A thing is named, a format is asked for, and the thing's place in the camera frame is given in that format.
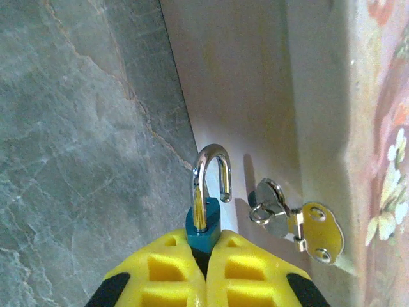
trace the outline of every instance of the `gray marble wall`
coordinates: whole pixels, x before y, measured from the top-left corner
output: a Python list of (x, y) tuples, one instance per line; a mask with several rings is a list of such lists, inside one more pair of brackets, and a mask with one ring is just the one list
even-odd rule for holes
[(81, 306), (178, 226), (196, 146), (156, 0), (0, 2), (0, 305)]

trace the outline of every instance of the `padlock shackle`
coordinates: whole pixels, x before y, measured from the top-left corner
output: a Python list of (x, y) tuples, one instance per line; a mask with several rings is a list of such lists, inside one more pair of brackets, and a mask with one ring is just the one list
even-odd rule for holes
[(231, 200), (231, 166), (226, 149), (218, 144), (204, 147), (197, 157), (192, 170), (192, 213), (193, 225), (197, 232), (205, 232), (206, 221), (206, 196), (205, 178), (209, 163), (213, 158), (219, 165), (220, 200), (228, 203)]

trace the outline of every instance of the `cabinet door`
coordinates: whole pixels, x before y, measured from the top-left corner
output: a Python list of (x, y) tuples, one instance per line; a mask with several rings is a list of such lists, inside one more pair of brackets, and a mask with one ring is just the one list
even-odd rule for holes
[[(406, 306), (409, 1), (161, 4), (197, 147), (231, 156), (225, 228), (311, 272), (332, 306)], [(333, 211), (345, 239), (335, 265), (249, 221), (264, 177), (290, 207)], [(216, 170), (208, 185), (216, 196)]]

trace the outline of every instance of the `padlock body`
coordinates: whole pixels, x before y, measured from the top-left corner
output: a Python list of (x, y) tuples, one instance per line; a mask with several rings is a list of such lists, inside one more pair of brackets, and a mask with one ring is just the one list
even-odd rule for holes
[(193, 224), (192, 208), (186, 216), (187, 242), (192, 249), (192, 254), (204, 276), (207, 273), (207, 265), (214, 246), (220, 237), (220, 205), (217, 198), (206, 199), (207, 229), (205, 232), (197, 232)]

